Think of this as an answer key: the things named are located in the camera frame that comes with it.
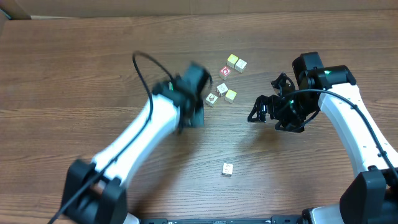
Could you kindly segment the acorn picture block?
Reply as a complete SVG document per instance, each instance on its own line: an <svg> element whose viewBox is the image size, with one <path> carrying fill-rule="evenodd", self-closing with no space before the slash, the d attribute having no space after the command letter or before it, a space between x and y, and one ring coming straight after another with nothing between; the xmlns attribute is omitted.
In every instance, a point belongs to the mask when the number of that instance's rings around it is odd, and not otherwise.
<svg viewBox="0 0 398 224"><path fill-rule="evenodd" d="M210 106L214 107L218 97L212 93L210 93L206 98L205 98L205 103Z"/></svg>

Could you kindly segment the white block green side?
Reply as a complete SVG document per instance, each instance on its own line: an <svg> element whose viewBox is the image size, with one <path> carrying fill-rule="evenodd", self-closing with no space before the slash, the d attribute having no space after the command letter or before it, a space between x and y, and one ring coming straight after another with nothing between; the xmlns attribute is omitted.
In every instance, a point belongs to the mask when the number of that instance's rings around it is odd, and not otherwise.
<svg viewBox="0 0 398 224"><path fill-rule="evenodd" d="M233 174L233 165L224 163L221 174L226 176L231 176Z"/></svg>

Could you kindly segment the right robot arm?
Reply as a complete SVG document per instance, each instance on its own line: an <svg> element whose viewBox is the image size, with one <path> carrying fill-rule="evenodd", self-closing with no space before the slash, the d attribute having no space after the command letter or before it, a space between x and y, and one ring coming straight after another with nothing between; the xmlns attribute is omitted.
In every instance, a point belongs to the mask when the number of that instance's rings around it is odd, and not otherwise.
<svg viewBox="0 0 398 224"><path fill-rule="evenodd" d="M271 83L275 94L257 97L248 122L275 119L276 130L301 133L324 113L349 156L354 181L337 204L273 216L271 223L397 223L397 151L366 109L349 68L325 67L318 52L301 54L292 68L296 80L281 73Z"/></svg>

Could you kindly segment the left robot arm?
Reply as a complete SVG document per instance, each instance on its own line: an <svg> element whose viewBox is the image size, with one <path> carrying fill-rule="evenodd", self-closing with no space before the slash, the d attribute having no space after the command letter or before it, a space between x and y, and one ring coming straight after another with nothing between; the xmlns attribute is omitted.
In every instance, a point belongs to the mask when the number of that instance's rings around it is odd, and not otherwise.
<svg viewBox="0 0 398 224"><path fill-rule="evenodd" d="M106 149L68 169L60 213L76 223L140 223L127 210L132 178L169 134L204 124L201 93L209 72L191 63L183 76L153 88L137 118Z"/></svg>

